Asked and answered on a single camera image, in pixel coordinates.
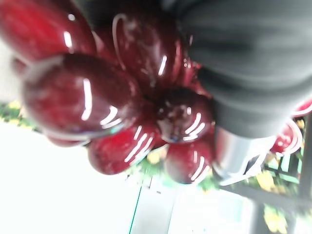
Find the red balloon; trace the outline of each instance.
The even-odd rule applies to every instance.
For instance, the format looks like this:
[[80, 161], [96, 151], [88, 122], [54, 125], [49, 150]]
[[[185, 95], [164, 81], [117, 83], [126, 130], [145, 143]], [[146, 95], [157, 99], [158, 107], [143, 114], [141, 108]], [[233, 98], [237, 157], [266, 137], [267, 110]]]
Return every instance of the red balloon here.
[[155, 145], [154, 145], [154, 149], [158, 149], [162, 146], [164, 146], [165, 144], [167, 144], [166, 141], [164, 141], [163, 139], [161, 139], [161, 136], [159, 133], [157, 133], [156, 137], [155, 137]]
[[181, 184], [200, 183], [211, 168], [215, 152], [212, 136], [188, 144], [170, 144], [165, 160], [169, 176]]
[[296, 123], [290, 120], [270, 149], [272, 153], [292, 154], [302, 145], [302, 135]]
[[176, 83], [183, 52], [173, 19], [152, 12], [118, 14], [113, 39], [121, 66], [134, 74], [145, 96], [157, 99]]
[[115, 66], [119, 66], [113, 42], [112, 27], [104, 26], [96, 29], [93, 35], [97, 44], [98, 57]]
[[299, 104], [296, 111], [292, 114], [294, 117], [305, 116], [312, 111], [312, 98]]
[[139, 163], [155, 143], [154, 121], [139, 121], [114, 136], [94, 139], [89, 146], [91, 165], [106, 175], [121, 173]]
[[130, 127], [143, 104], [132, 77], [80, 54], [55, 56], [34, 65], [25, 78], [23, 99], [39, 126], [72, 140]]
[[27, 62], [97, 52], [89, 25], [69, 0], [1, 0], [0, 36]]
[[181, 69], [181, 74], [177, 80], [178, 85], [183, 87], [189, 87], [197, 80], [197, 73], [199, 65], [196, 62], [191, 61], [190, 57], [185, 56]]
[[161, 138], [169, 143], [194, 141], [209, 131], [213, 121], [211, 101], [186, 88], [170, 91], [158, 106]]
[[46, 136], [50, 142], [57, 146], [61, 147], [73, 147], [73, 146], [79, 146], [79, 145], [86, 145], [90, 141], [79, 141], [79, 140], [64, 140], [64, 139], [58, 139], [53, 136]]

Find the balloon bouquet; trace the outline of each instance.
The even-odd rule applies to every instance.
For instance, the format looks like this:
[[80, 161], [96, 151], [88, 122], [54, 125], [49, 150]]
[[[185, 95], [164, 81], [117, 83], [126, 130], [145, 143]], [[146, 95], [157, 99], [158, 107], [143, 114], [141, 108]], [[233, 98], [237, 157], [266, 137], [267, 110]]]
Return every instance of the balloon bouquet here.
[[[55, 144], [88, 144], [92, 166], [121, 173], [169, 144], [165, 171], [199, 183], [215, 157], [212, 97], [176, 21], [157, 7], [121, 6], [92, 31], [70, 0], [0, 0], [0, 36], [16, 52], [28, 115]], [[274, 152], [296, 151], [290, 122]]]

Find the dark red balloon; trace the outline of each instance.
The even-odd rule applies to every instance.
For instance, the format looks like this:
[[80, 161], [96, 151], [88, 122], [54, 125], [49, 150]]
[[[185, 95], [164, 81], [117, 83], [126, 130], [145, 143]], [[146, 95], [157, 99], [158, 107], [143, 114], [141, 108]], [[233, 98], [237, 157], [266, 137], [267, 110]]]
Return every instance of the dark red balloon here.
[[95, 57], [55, 56], [34, 65], [24, 80], [28, 114], [53, 136], [111, 135], [130, 127], [141, 113], [136, 81]]
[[181, 184], [200, 183], [208, 175], [215, 158], [213, 142], [210, 136], [188, 144], [170, 144], [166, 172]]
[[155, 143], [156, 126], [149, 119], [114, 136], [92, 140], [89, 160], [99, 172], [114, 175], [139, 163]]
[[70, 0], [1, 0], [0, 36], [27, 62], [97, 52], [90, 27]]
[[213, 121], [211, 101], [186, 88], [170, 91], [158, 106], [161, 138], [169, 143], [194, 141], [210, 130]]
[[152, 12], [118, 14], [113, 39], [121, 66], [134, 74], [145, 96], [157, 99], [176, 83], [183, 51], [172, 18]]
[[53, 144], [61, 147], [73, 147], [73, 146], [83, 146], [89, 143], [90, 141], [79, 141], [79, 140], [64, 140], [64, 139], [58, 139], [53, 136], [47, 136], [49, 141], [51, 141]]
[[302, 135], [295, 122], [290, 120], [270, 149], [272, 153], [292, 154], [302, 145]]
[[115, 52], [112, 27], [109, 25], [96, 29], [94, 38], [97, 44], [98, 57], [116, 66], [119, 61]]
[[178, 85], [189, 87], [195, 80], [197, 80], [199, 68], [200, 67], [196, 62], [191, 61], [190, 57], [185, 56], [183, 59], [181, 73], [177, 80]]
[[167, 144], [166, 141], [164, 141], [163, 139], [161, 139], [161, 136], [159, 133], [157, 133], [157, 136], [155, 137], [155, 145], [154, 145], [154, 149], [158, 149], [162, 146], [164, 146], [165, 144]]

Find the yellow flower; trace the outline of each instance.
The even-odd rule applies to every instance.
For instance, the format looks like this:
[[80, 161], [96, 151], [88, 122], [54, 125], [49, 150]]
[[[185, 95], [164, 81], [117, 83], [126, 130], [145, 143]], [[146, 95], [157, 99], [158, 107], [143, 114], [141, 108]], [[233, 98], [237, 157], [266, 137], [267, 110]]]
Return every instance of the yellow flower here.
[[18, 101], [12, 101], [8, 104], [8, 107], [11, 109], [20, 109], [21, 104]]
[[304, 121], [303, 121], [303, 119], [297, 120], [296, 124], [297, 124], [297, 126], [298, 126], [300, 129], [304, 129]]
[[265, 212], [264, 220], [272, 233], [279, 232], [281, 234], [287, 234], [287, 221], [284, 216], [270, 211]]
[[280, 194], [286, 194], [286, 189], [283, 185], [277, 185], [277, 189]]
[[20, 123], [20, 121], [19, 121], [18, 119], [16, 119], [16, 118], [11, 119], [11, 120], [9, 121], [9, 124], [13, 124], [13, 125], [19, 125], [19, 123]]
[[278, 187], [276, 187], [276, 186], [271, 187], [271, 189], [270, 189], [269, 191], [271, 191], [271, 192], [273, 192], [273, 193], [276, 193], [276, 194], [279, 194]]
[[265, 191], [271, 191], [275, 187], [273, 177], [269, 171], [263, 171], [256, 178], [260, 187]]
[[158, 152], [155, 151], [151, 151], [148, 155], [147, 155], [147, 160], [151, 163], [151, 164], [157, 164], [160, 162], [160, 154]]
[[26, 129], [26, 130], [33, 130], [34, 129], [32, 126], [28, 126], [26, 124], [21, 124], [20, 127], [23, 129]]

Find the metal frame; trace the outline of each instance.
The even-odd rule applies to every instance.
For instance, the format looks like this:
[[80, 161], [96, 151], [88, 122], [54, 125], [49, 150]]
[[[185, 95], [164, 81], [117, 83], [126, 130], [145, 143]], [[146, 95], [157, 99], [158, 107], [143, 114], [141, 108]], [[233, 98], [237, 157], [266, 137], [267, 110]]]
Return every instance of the metal frame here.
[[[244, 196], [258, 204], [259, 211], [256, 213], [257, 223], [254, 227], [255, 231], [259, 231], [259, 227], [262, 227], [263, 230], [266, 230], [265, 233], [270, 233], [267, 228], [263, 227], [263, 225], [265, 225], [263, 220], [264, 203], [274, 207], [279, 207], [285, 211], [285, 213], [288, 215], [287, 218], [289, 234], [294, 233], [296, 225], [296, 219], [293, 215], [295, 213], [306, 211], [307, 209], [312, 209], [312, 113], [309, 114], [306, 125], [305, 148], [302, 159], [302, 170], [298, 185], [297, 197], [283, 196], [264, 190], [251, 188], [243, 184], [236, 184], [235, 187], [222, 187], [223, 190]], [[280, 165], [281, 163], [279, 164], [277, 170], [269, 167], [265, 167], [265, 169], [278, 174], [295, 176], [293, 170], [291, 172], [283, 172], [280, 168]]]
[[274, 172], [276, 175], [286, 175], [286, 176], [293, 176], [293, 177], [296, 177], [297, 176], [297, 168], [298, 168], [298, 164], [299, 164], [299, 159], [295, 156], [295, 155], [291, 155], [291, 158], [290, 158], [290, 167], [289, 167], [289, 170], [288, 172], [284, 172], [282, 171], [282, 168], [281, 168], [281, 165], [282, 165], [282, 162], [283, 162], [283, 157], [281, 158], [280, 160], [280, 163], [278, 165], [278, 169], [273, 169], [267, 165], [264, 166], [264, 169], [267, 170], [267, 171], [270, 171], [270, 172]]

